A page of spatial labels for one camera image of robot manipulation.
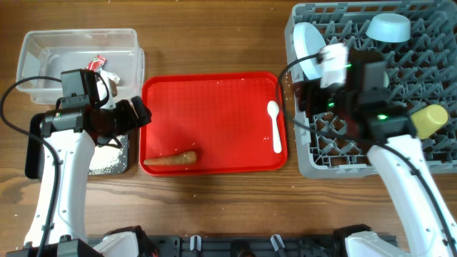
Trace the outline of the white plastic spoon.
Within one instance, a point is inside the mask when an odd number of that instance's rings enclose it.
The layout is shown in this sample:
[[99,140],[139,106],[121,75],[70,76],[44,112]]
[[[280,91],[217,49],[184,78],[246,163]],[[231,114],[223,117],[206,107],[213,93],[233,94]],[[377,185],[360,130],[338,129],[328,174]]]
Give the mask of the white plastic spoon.
[[282,152],[282,144],[281,144],[281,137],[278,129],[278,115],[279,115],[279,107],[275,101],[269,101],[267,105],[267,112],[271,118],[271,125],[272,125],[272,139],[273,139],[273,151],[275,153]]

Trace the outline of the light blue plate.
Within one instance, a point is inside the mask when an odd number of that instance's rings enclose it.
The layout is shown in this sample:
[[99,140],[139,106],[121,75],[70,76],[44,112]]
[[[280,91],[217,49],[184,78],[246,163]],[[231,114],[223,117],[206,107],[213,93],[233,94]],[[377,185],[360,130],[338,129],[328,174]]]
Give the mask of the light blue plate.
[[[319,30],[312,24],[303,22],[294,26],[293,46],[298,59],[317,54],[326,46]],[[321,77],[321,67],[317,58],[307,59],[299,63],[304,75],[309,80]]]

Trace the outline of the red snack wrapper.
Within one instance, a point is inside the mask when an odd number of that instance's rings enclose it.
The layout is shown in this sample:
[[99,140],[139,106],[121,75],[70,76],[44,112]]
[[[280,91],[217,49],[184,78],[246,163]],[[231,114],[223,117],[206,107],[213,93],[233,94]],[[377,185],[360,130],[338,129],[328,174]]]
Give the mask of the red snack wrapper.
[[106,58],[101,55],[97,55],[89,62],[89,64],[86,66],[86,69],[98,72],[103,68],[106,62]]

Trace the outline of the light blue bowl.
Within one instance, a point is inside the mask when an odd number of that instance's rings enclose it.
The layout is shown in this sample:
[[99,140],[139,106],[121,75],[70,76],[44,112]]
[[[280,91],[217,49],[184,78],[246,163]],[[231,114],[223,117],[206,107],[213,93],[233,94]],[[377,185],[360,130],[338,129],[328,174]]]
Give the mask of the light blue bowl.
[[405,42],[411,37],[411,21],[400,14],[378,14],[372,18],[366,35],[387,43]]

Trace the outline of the yellow plastic cup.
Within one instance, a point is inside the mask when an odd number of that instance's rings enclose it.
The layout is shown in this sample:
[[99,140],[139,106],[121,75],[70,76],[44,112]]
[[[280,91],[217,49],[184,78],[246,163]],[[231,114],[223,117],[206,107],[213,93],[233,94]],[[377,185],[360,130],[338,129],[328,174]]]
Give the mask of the yellow plastic cup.
[[447,110],[438,104],[429,105],[411,115],[417,137],[420,139],[426,139],[437,132],[448,122],[448,119]]

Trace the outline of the green bowl with rice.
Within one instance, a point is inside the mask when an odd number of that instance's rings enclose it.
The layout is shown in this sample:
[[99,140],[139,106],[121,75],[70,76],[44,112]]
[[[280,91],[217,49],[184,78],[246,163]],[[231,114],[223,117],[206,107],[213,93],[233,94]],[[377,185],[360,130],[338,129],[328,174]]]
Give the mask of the green bowl with rice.
[[387,74],[386,71],[384,71],[384,73],[383,73],[383,87],[384,88],[388,88],[388,85],[389,85],[388,74]]

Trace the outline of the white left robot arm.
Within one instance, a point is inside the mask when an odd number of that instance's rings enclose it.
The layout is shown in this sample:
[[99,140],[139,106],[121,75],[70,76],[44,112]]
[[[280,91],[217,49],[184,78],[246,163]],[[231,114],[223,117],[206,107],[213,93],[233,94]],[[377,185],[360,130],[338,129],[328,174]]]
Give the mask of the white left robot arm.
[[97,146],[120,148],[118,136],[151,121],[141,97],[113,102],[101,74],[88,69],[64,71],[57,79],[63,96],[42,115],[39,133],[3,122],[42,145],[39,201],[21,250],[9,256],[158,256],[159,250],[140,226],[109,231],[95,246],[87,242],[84,208],[89,166]]

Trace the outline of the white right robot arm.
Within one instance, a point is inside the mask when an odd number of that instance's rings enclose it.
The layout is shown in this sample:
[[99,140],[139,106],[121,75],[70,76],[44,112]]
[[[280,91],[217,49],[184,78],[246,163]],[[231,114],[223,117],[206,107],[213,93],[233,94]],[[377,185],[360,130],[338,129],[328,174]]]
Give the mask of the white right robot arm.
[[428,169],[410,114],[388,103],[383,56],[335,44],[313,58],[322,76],[299,83],[302,110],[309,116],[332,112],[351,126],[342,139],[367,145],[366,156],[388,190],[410,256],[455,256],[456,221]]

